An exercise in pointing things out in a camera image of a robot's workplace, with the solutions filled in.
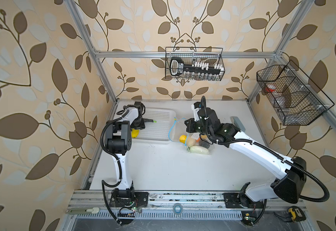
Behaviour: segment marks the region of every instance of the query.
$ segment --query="black cable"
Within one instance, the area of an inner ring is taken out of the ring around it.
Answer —
[[[264,210],[266,210],[266,206],[267,206],[267,199],[264,199],[264,205],[263,205],[263,208],[262,208],[262,210],[261,210],[259,216],[255,219],[255,221],[254,221],[254,222],[251,222],[251,223],[248,225],[248,224],[245,224],[245,223],[243,222],[243,220],[241,220],[242,223],[244,223],[244,225],[246,225],[246,226],[254,226],[256,223],[258,223],[258,221],[259,221],[259,220],[261,219],[261,217],[263,216],[263,214],[264,214]]]
[[[212,142],[212,143],[209,143],[208,141],[206,141],[206,140],[203,140],[203,138],[201,138],[201,135],[203,135],[203,134],[199,134],[200,140],[202,140],[202,141],[204,141],[204,142],[207,142],[207,143],[208,143],[208,144],[210,144],[210,145],[212,145],[212,144],[213,144],[213,142]]]
[[[205,131],[206,131],[206,135],[208,137],[208,139],[210,141],[212,141],[213,143],[216,143],[218,145],[229,145],[232,143],[237,143],[237,142],[248,142],[251,143],[253,145],[256,145],[258,147],[261,147],[264,150],[267,150],[268,152],[270,152],[272,155],[276,156],[278,159],[280,159],[282,162],[290,165],[291,167],[295,168],[296,170],[298,170],[301,173],[304,173],[305,175],[307,175],[309,178],[311,178],[312,180],[314,180],[323,190],[323,197],[320,198],[311,198],[311,197],[306,197],[306,196],[302,196],[300,195],[299,198],[303,199],[303,200],[307,200],[307,201],[313,201],[313,202],[324,202],[327,201],[329,199],[329,192],[327,187],[315,176],[313,176],[311,173],[305,171],[304,169],[300,168],[299,166],[297,166],[296,164],[284,159],[281,155],[279,155],[277,152],[273,151],[272,149],[268,148],[267,146],[264,146],[258,142],[255,142],[253,140],[248,140],[248,139],[235,139],[233,141],[227,141],[227,142],[221,142],[221,141],[215,141],[212,140],[212,138],[210,137],[209,134],[209,126],[208,126],[208,116],[207,116],[207,112],[206,112],[206,100],[205,100],[205,96],[201,97],[201,108],[204,109],[204,113],[205,113]]]

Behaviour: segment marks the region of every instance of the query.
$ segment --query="wire basket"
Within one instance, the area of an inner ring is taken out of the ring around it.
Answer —
[[[222,51],[223,48],[211,47],[166,47],[165,76],[186,81],[221,81],[226,71]]]
[[[295,74],[295,67],[308,78],[307,84]],[[258,71],[257,82],[283,125],[309,125],[335,105],[292,60]]]

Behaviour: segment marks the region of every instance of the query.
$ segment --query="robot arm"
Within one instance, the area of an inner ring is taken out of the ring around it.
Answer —
[[[328,189],[316,177],[306,171],[305,160],[300,157],[292,159],[281,155],[270,148],[256,142],[231,123],[221,123],[214,110],[206,107],[205,97],[201,102],[192,105],[194,118],[186,120],[186,131],[199,132],[207,135],[208,139],[218,145],[225,145],[237,150],[270,171],[275,178],[264,182],[246,183],[239,195],[246,197],[244,206],[248,207],[252,202],[268,198],[281,198],[289,203],[297,203],[299,198],[315,202],[328,200]],[[307,180],[312,178],[321,186],[324,196],[321,198],[309,198],[301,196],[301,191]]]

